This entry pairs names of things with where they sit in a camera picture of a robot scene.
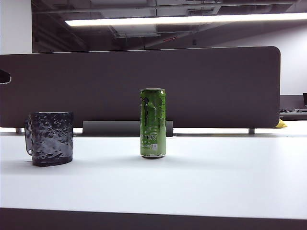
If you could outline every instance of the mug handle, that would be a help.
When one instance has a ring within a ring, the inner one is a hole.
[[[24,136],[25,136],[25,148],[27,153],[32,156],[32,142],[31,142],[31,129],[30,129],[30,121],[24,121]]]

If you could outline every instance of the yellow object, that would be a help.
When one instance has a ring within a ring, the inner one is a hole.
[[[288,127],[288,126],[285,124],[283,120],[279,119],[279,123],[275,128],[285,128],[285,127]]]

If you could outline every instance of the computer monitor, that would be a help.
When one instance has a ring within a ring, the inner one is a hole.
[[[304,96],[304,104],[307,107],[307,92],[303,93]]]

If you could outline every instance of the monster energy can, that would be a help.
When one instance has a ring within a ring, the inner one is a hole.
[[[161,158],[166,152],[165,89],[141,89],[141,156]]]

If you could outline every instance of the can lid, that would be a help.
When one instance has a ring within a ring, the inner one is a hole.
[[[165,91],[165,89],[162,89],[162,88],[145,88],[145,89],[141,89],[141,91],[146,91],[146,90],[154,90],[154,91],[164,90]]]

